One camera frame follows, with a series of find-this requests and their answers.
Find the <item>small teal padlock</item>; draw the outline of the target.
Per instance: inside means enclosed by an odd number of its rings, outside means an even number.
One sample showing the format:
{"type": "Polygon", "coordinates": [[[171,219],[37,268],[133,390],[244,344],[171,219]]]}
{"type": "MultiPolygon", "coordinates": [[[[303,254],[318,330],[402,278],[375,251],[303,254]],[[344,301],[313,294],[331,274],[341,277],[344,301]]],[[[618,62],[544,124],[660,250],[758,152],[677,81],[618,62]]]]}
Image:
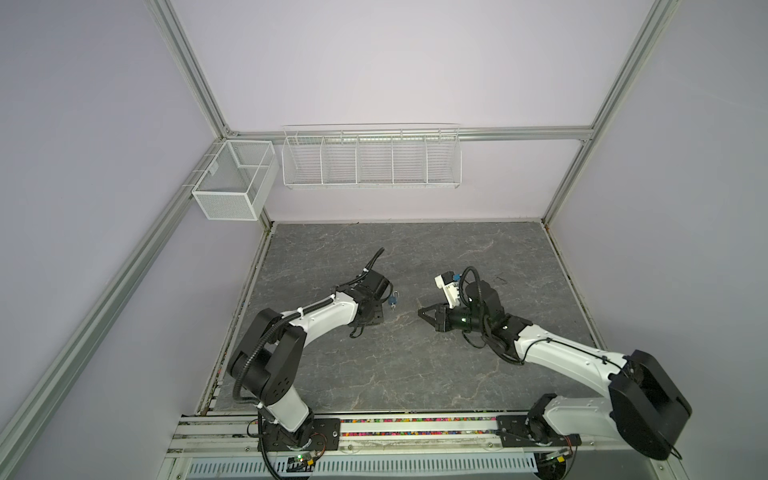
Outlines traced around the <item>small teal padlock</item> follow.
{"type": "Polygon", "coordinates": [[[387,300],[387,304],[390,309],[395,309],[399,301],[399,292],[394,291],[390,294],[387,300]]]}

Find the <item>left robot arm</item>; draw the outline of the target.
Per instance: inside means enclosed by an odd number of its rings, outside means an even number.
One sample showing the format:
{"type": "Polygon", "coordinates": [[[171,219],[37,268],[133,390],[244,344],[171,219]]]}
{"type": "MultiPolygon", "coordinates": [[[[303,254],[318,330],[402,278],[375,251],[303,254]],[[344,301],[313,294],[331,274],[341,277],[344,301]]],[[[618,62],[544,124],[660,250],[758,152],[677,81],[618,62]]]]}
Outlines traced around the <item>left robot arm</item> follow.
{"type": "Polygon", "coordinates": [[[374,270],[383,253],[379,248],[361,273],[322,300],[286,312],[258,312],[231,355],[233,401],[255,406],[267,431],[293,446],[313,434],[314,414],[294,387],[304,348],[337,328],[351,328],[355,339],[383,321],[383,305],[393,293],[392,283],[374,270]]]}

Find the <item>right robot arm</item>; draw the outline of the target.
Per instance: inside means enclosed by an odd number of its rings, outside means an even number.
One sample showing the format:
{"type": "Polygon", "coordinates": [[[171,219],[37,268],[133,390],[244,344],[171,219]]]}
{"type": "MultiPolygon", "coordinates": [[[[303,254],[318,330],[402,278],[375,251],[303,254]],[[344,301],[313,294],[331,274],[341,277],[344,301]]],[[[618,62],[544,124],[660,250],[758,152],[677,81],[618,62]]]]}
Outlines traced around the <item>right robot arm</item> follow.
{"type": "Polygon", "coordinates": [[[581,399],[542,395],[523,422],[526,439],[544,446],[591,436],[621,440],[654,460],[678,456],[676,442],[692,407],[653,355],[590,347],[509,313],[472,266],[460,274],[447,271],[435,283],[444,302],[418,311],[435,331],[477,333],[481,344],[506,363],[540,365],[595,392],[581,399]]]}

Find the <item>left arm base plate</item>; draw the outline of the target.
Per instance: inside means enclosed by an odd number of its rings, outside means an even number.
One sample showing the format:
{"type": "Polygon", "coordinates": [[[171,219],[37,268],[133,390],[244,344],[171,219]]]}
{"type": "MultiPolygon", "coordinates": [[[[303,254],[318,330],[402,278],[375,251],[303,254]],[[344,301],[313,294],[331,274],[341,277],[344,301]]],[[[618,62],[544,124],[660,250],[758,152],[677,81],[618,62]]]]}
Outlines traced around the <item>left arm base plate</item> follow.
{"type": "Polygon", "coordinates": [[[336,451],[341,439],[341,419],[310,417],[296,432],[289,432],[279,424],[266,422],[260,437],[264,439],[269,451],[336,451]]]}

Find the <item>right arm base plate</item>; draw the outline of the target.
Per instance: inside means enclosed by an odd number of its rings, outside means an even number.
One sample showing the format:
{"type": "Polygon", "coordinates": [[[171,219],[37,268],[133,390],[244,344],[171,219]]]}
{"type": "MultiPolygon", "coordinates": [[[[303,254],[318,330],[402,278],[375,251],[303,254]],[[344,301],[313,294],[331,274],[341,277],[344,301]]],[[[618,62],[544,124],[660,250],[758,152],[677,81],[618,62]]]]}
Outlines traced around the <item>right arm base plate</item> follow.
{"type": "Polygon", "coordinates": [[[496,416],[496,434],[503,447],[579,447],[582,439],[578,434],[558,434],[543,420],[529,419],[523,414],[496,416]]]}

